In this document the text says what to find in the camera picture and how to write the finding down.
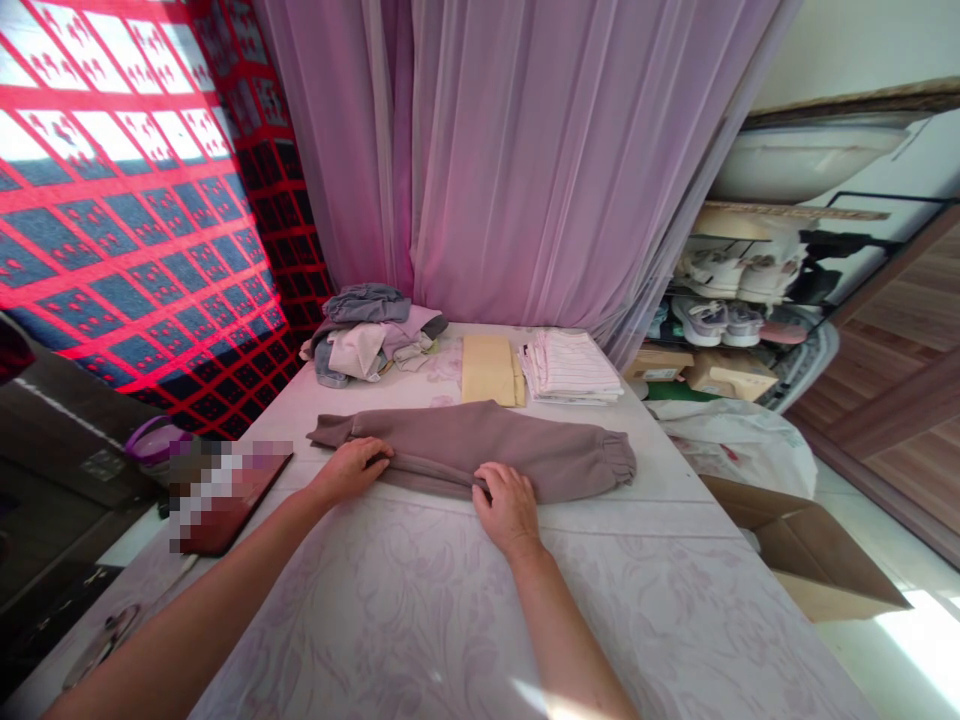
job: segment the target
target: floor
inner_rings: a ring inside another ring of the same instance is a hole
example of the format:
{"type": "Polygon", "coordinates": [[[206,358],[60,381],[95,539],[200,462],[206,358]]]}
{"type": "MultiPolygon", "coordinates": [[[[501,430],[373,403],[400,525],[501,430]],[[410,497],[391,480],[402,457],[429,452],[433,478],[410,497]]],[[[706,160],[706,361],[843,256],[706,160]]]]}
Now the floor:
{"type": "Polygon", "coordinates": [[[154,505],[143,514],[143,517],[131,525],[130,529],[119,540],[110,546],[110,549],[97,560],[97,563],[126,567],[137,556],[137,553],[153,539],[153,536],[166,527],[168,522],[169,519],[160,519],[157,514],[157,506],[154,505]]]}
{"type": "MultiPolygon", "coordinates": [[[[913,610],[821,623],[820,637],[884,720],[960,720],[960,572],[830,467],[816,499],[896,584],[913,610]]],[[[100,562],[126,566],[164,526],[151,508],[100,562]]]]}

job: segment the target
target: plastic bag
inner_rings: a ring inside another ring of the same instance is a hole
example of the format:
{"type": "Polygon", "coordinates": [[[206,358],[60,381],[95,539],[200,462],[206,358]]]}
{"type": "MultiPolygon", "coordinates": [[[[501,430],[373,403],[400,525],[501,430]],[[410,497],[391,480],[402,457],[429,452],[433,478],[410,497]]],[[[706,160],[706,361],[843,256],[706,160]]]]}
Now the plastic bag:
{"type": "Polygon", "coordinates": [[[698,474],[813,499],[810,446],[775,412],[744,400],[644,404],[698,474]]]}

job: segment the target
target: white basin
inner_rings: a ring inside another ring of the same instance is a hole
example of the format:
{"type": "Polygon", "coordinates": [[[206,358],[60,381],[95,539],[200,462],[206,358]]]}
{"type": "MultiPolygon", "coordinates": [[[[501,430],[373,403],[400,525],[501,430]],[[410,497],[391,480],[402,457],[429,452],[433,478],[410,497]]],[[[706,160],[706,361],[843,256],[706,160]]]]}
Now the white basin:
{"type": "Polygon", "coordinates": [[[906,130],[820,125],[740,133],[713,183],[714,200],[796,204],[837,187],[902,143],[906,130]]]}

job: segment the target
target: white striped cloth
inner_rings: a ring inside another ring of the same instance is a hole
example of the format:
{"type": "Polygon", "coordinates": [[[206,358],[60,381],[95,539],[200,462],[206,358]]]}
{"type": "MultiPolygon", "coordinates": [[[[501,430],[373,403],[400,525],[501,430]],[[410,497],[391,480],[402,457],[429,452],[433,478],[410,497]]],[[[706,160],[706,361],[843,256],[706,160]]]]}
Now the white striped cloth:
{"type": "Polygon", "coordinates": [[[534,400],[610,405],[623,394],[620,376],[585,332],[539,330],[518,354],[534,400]]]}

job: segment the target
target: white sneaker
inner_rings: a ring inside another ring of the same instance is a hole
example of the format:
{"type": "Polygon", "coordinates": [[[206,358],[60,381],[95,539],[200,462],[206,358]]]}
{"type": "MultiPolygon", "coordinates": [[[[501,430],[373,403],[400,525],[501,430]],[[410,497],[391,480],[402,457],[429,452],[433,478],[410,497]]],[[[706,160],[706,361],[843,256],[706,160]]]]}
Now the white sneaker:
{"type": "Polygon", "coordinates": [[[674,277],[697,295],[733,299],[746,266],[743,258],[730,257],[720,250],[697,250],[680,257],[674,277]]]}
{"type": "Polygon", "coordinates": [[[773,255],[752,257],[740,278],[737,299],[779,305],[790,283],[800,274],[801,260],[800,257],[794,257],[780,263],[773,255]]]}

